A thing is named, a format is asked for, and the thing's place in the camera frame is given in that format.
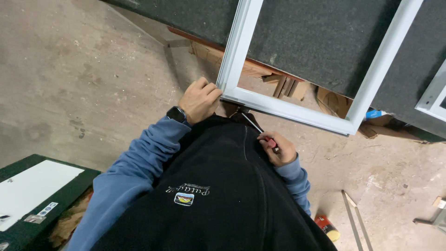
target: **jacket zipper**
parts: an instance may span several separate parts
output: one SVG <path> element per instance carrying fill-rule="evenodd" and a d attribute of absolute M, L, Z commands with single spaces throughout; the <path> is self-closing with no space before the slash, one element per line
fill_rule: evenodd
<path fill-rule="evenodd" d="M 246 145 L 246 138 L 248 137 L 248 127 L 245 126 L 245 137 L 244 137 L 244 141 L 243 141 L 243 154 L 245 155 L 245 160 L 248 161 L 248 159 L 246 158 L 246 151 L 245 151 L 245 145 Z M 256 171 L 259 180 L 260 180 L 260 185 L 262 187 L 262 192 L 263 192 L 263 233 L 262 233 L 262 240 L 260 242 L 260 246 L 263 249 L 263 245 L 264 245 L 264 240 L 265 240 L 265 235 L 266 235 L 266 220 L 267 220 L 267 205 L 266 205 L 266 189 L 265 189 L 265 183 L 263 181 L 263 176 L 259 170 L 259 168 L 250 163 L 253 167 L 254 170 Z"/>

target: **watch face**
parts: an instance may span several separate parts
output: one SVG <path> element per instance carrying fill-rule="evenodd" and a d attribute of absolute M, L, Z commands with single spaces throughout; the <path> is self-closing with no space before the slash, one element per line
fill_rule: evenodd
<path fill-rule="evenodd" d="M 169 117 L 170 119 L 176 120 L 180 123 L 183 123 L 183 121 L 186 119 L 186 116 L 184 115 L 184 113 L 176 106 L 172 107 L 168 112 L 167 112 L 167 117 Z"/>

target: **workbench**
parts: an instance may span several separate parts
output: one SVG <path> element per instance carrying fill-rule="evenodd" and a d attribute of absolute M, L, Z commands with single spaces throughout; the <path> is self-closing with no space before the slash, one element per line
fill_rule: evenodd
<path fill-rule="evenodd" d="M 225 47 L 238 0 L 105 0 Z M 354 98 L 399 0 L 264 0 L 248 57 Z M 446 59 L 446 1 L 425 1 L 372 107 L 446 138 L 415 109 Z"/>

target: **screwdriver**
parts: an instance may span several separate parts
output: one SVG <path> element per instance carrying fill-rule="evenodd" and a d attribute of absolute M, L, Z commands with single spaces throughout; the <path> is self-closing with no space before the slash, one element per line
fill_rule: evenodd
<path fill-rule="evenodd" d="M 263 133 L 263 131 L 262 130 L 260 130 L 260 128 L 258 128 L 244 113 L 242 113 L 242 115 L 249 121 L 249 123 L 251 123 L 251 125 L 253 125 L 260 133 Z M 268 137 L 268 136 L 265 136 L 265 140 L 268 142 L 268 146 L 270 147 L 270 148 L 276 148 L 277 147 L 277 144 L 276 144 L 276 142 L 272 139 L 272 138 L 270 138 L 270 137 Z"/>

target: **person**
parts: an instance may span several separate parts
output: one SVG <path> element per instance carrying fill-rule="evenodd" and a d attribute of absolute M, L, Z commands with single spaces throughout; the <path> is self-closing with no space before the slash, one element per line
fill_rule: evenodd
<path fill-rule="evenodd" d="M 193 82 L 94 179 L 68 250 L 336 250 L 310 218 L 294 145 L 215 115 L 221 95 Z"/>

